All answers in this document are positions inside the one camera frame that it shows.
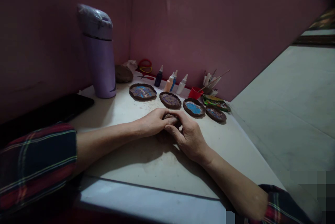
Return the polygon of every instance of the person's left hand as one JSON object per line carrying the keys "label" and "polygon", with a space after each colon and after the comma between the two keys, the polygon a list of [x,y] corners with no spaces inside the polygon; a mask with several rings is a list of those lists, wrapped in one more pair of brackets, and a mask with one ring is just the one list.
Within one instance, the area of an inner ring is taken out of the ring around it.
{"label": "person's left hand", "polygon": [[164,130],[168,124],[174,125],[177,123],[176,118],[167,118],[162,120],[163,116],[168,113],[167,108],[154,109],[146,116],[134,121],[139,128],[140,137],[150,137]]}

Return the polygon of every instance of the person's right hand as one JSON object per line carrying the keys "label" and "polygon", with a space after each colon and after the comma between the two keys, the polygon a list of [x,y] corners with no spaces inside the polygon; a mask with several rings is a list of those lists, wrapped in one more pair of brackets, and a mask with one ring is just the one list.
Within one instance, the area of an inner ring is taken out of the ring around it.
{"label": "person's right hand", "polygon": [[206,143],[197,122],[190,119],[183,111],[170,110],[170,114],[179,117],[183,125],[180,132],[173,125],[166,125],[165,130],[176,140],[180,149],[191,160],[204,165],[211,162],[211,148]]}

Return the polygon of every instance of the water bottle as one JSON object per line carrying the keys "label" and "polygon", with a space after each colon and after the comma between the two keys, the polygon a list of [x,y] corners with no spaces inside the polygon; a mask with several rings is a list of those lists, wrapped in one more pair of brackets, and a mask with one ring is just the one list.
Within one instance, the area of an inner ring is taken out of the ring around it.
{"label": "water bottle", "polygon": [[77,19],[95,95],[111,98],[116,95],[112,21],[103,11],[83,4],[77,6]]}

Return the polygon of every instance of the cloth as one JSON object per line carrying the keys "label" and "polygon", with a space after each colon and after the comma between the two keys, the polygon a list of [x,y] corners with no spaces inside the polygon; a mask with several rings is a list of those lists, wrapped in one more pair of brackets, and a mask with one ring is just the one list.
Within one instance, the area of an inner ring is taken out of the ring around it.
{"label": "cloth", "polygon": [[77,161],[67,123],[33,131],[0,151],[0,219],[65,186]]}
{"label": "cloth", "polygon": [[299,223],[312,224],[305,212],[295,203],[290,194],[273,185],[259,185],[268,193],[268,207],[263,221],[245,219],[249,224]]}

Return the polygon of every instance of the painted clay dish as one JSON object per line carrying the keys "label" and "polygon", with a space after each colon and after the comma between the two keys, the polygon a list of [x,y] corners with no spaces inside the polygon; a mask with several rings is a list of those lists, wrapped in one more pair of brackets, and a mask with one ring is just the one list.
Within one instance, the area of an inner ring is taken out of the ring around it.
{"label": "painted clay dish", "polygon": [[164,106],[169,109],[180,109],[181,107],[180,99],[170,92],[162,92],[159,94],[159,98]]}
{"label": "painted clay dish", "polygon": [[154,87],[149,84],[133,84],[129,87],[129,94],[134,99],[141,101],[154,99],[157,96],[157,92]]}
{"label": "painted clay dish", "polygon": [[213,106],[213,105],[206,106],[206,114],[211,119],[217,122],[224,122],[227,120],[226,115],[221,110],[219,110],[216,106]]}
{"label": "painted clay dish", "polygon": [[184,110],[193,117],[201,117],[205,114],[205,107],[193,98],[187,98],[183,102]]}

